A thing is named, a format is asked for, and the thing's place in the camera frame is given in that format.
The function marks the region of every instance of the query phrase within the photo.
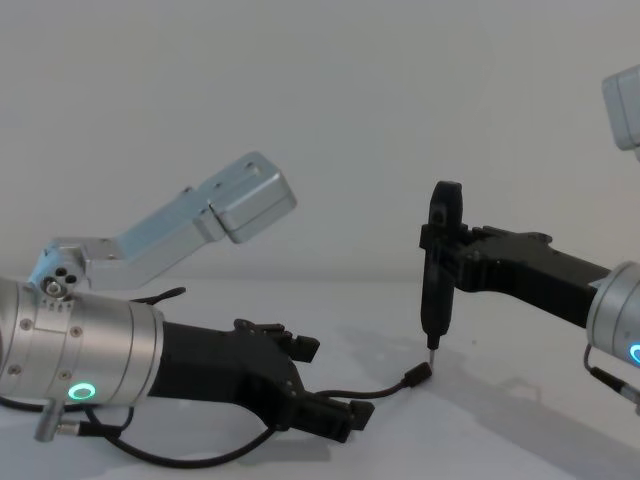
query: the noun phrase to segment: white table surface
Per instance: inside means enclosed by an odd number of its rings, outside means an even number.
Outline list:
[[[162,279],[143,293],[178,285],[187,294],[160,305],[169,321],[228,330],[246,318],[318,338],[314,362],[299,364],[308,390],[387,387],[425,358],[418,284]],[[176,471],[102,439],[38,444],[33,415],[2,409],[0,478],[640,478],[640,418],[583,370],[585,342],[584,331],[516,300],[456,293],[435,376],[376,401],[366,430],[346,444],[289,431],[229,465]],[[598,352],[593,359],[640,384],[632,367]],[[262,428],[235,406],[149,399],[124,438],[195,458],[231,450]]]

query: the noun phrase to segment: white wall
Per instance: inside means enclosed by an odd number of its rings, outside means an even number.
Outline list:
[[[600,93],[640,63],[639,20],[637,0],[4,2],[0,271],[252,149],[298,210],[174,274],[417,279],[439,179],[470,224],[640,259],[640,165]]]

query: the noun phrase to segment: glowing green light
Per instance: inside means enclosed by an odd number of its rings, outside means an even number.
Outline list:
[[[78,383],[69,389],[72,400],[87,400],[96,394],[96,387],[90,383]]]

